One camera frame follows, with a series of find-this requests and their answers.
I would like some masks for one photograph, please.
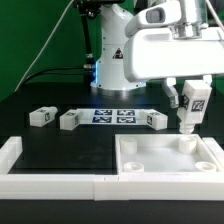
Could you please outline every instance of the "black cable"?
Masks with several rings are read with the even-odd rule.
[[[36,72],[30,76],[28,76],[20,85],[20,87],[24,86],[28,81],[31,79],[41,76],[41,75],[48,75],[48,74],[56,74],[56,75],[92,75],[93,72],[89,71],[89,74],[71,74],[71,73],[57,73],[57,71],[66,71],[66,70],[83,70],[83,67],[55,67],[55,68],[48,68],[41,70],[39,72]]]

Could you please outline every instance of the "sticker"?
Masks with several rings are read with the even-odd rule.
[[[190,100],[186,95],[184,95],[184,108],[187,110]]]
[[[123,54],[120,48],[117,49],[116,53],[113,56],[113,59],[123,59]]]
[[[78,125],[79,124],[79,116],[76,116],[75,117],[75,125]]]
[[[147,117],[147,123],[149,125],[152,125],[152,117],[150,117],[150,116]]]
[[[112,110],[95,110],[94,115],[112,115],[113,111]]]
[[[45,122],[47,122],[49,120],[50,120],[50,114],[49,113],[46,113],[45,114]]]
[[[135,117],[117,117],[118,124],[133,124],[136,123]]]
[[[67,116],[74,116],[74,115],[76,115],[76,113],[72,113],[72,112],[68,112],[67,114],[65,114],[65,115],[67,115]]]
[[[38,110],[37,112],[45,113],[45,112],[47,112],[47,110],[40,109],[40,110]]]
[[[160,113],[158,113],[158,112],[152,112],[152,113],[149,113],[149,114],[152,115],[152,116],[160,115]]]
[[[101,124],[107,124],[111,123],[112,117],[93,117],[92,123],[101,123]]]
[[[134,110],[118,110],[117,115],[119,116],[135,116]]]
[[[201,112],[204,108],[205,100],[195,100],[192,105],[191,112]]]

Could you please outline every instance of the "cable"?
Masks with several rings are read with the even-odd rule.
[[[209,0],[205,0],[207,3],[207,6],[212,14],[212,16],[214,17],[216,23],[218,24],[218,26],[222,29],[223,33],[224,33],[224,26],[222,24],[222,21],[219,19],[219,16],[217,15],[217,13],[215,12],[215,9],[213,8],[211,2]]]
[[[35,73],[33,75],[30,75],[29,77],[27,77],[23,83],[20,85],[20,87],[24,86],[27,82],[29,82],[31,79],[36,78],[38,76],[42,76],[42,75],[68,75],[68,76],[72,76],[72,75],[92,75],[92,73],[90,72],[90,74],[87,73],[83,73],[83,74],[75,74],[75,73],[59,73],[59,72],[47,72],[47,73]]]
[[[19,88],[21,88],[23,85],[25,85],[29,80],[40,76],[40,75],[44,75],[44,74],[49,74],[49,72],[51,71],[66,71],[66,70],[83,70],[83,67],[54,67],[54,68],[48,68],[48,69],[44,69],[41,70],[39,72],[36,72],[28,77],[26,77],[20,84]]]
[[[23,75],[22,79],[20,80],[19,84],[17,85],[15,91],[17,91],[20,88],[20,85],[22,84],[22,82],[25,80],[27,74],[30,72],[30,70],[33,68],[33,66],[35,65],[35,63],[38,61],[38,59],[41,57],[42,53],[44,52],[44,50],[46,49],[46,47],[48,46],[49,42],[51,41],[52,37],[54,36],[55,32],[57,31],[59,25],[61,24],[62,20],[64,19],[67,11],[69,10],[70,6],[73,4],[74,0],[72,0],[68,6],[65,8],[64,12],[62,13],[60,19],[58,20],[56,26],[54,27],[53,31],[51,32],[50,36],[48,37],[46,43],[44,44],[44,46],[42,47],[42,49],[40,50],[39,54],[37,55],[37,57],[34,59],[34,61],[32,62],[32,64],[30,65],[30,67],[27,69],[27,71],[25,72],[25,74]]]

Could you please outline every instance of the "white cube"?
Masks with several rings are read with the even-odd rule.
[[[147,124],[155,129],[161,130],[167,128],[168,117],[156,110],[147,111]]]
[[[69,110],[60,117],[60,129],[72,131],[79,125],[79,111]]]
[[[29,114],[30,125],[43,127],[55,119],[55,114],[57,112],[58,110],[56,107],[41,107]]]

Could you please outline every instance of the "black tabletop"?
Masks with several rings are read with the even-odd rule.
[[[55,121],[43,128],[30,127],[29,113],[42,106],[56,106]],[[62,131],[59,117],[69,109],[155,109],[168,115],[168,128],[147,126],[79,125]],[[33,83],[0,103],[0,144],[22,136],[23,153],[12,174],[116,174],[115,134],[179,134],[177,109],[159,83],[146,93],[128,98],[90,93],[83,84]],[[224,95],[213,89],[201,125],[200,137],[214,137],[224,146]],[[223,223],[224,202],[211,201],[0,201],[0,221],[5,223]]]

